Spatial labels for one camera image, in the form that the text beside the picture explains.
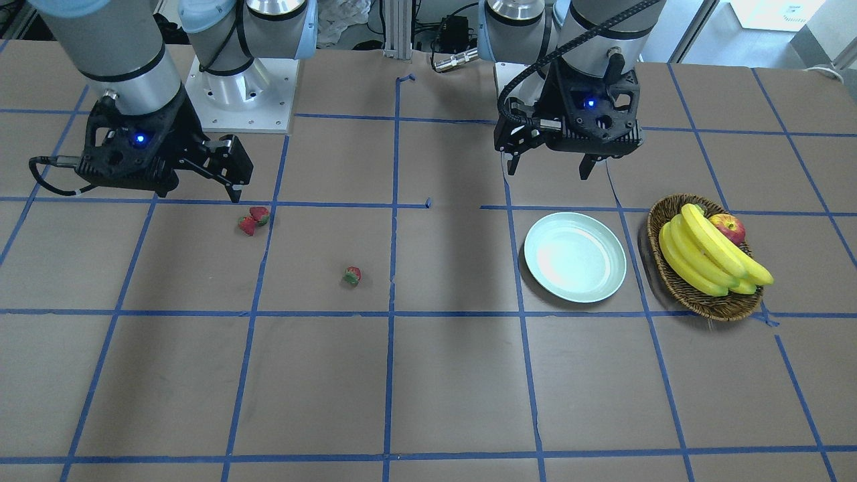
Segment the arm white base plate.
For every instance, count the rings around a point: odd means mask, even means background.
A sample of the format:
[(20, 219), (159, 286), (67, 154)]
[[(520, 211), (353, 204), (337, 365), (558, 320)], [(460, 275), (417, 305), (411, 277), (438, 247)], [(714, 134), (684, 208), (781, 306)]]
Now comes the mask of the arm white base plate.
[(203, 131), (287, 134), (301, 62), (257, 58), (230, 76), (199, 71), (193, 59), (185, 89)]
[[(495, 85), (497, 94), (526, 68), (526, 64), (496, 63)], [(518, 101), (511, 108), (518, 115), (526, 115), (528, 118), (535, 116), (539, 119), (548, 119), (551, 125), (555, 123), (561, 126), (561, 121), (556, 114), (544, 113), (544, 108), (536, 106), (544, 93), (546, 80), (547, 73), (544, 73), (544, 69), (536, 70), (535, 73), (530, 74), (526, 79), (522, 80), (520, 84), (514, 86), (509, 94), (509, 98), (517, 98)]]

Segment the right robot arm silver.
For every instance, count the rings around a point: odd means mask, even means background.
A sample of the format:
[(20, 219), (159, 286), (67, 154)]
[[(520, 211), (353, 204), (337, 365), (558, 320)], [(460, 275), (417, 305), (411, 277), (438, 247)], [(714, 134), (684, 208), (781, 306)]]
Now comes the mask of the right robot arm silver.
[(98, 187), (148, 190), (164, 198), (180, 170), (224, 186), (237, 204), (254, 165), (236, 135), (210, 139), (208, 122), (285, 105), (264, 61), (311, 58), (317, 46), (315, 1), (181, 1), (181, 28), (196, 53), (195, 85), (185, 86), (148, 1), (33, 1), (74, 67), (99, 95), (82, 153), (37, 156), (33, 178), (60, 196)]

